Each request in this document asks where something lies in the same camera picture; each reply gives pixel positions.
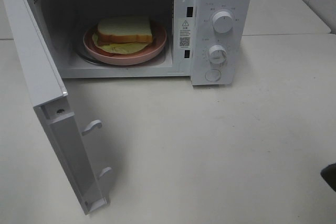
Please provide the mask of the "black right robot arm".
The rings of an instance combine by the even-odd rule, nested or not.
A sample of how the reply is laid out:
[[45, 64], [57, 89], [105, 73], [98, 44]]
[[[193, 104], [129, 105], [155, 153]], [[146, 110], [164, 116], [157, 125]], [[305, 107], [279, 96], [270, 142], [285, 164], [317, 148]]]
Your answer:
[[330, 186], [331, 189], [336, 191], [336, 163], [330, 164], [325, 167], [321, 173], [321, 177]]

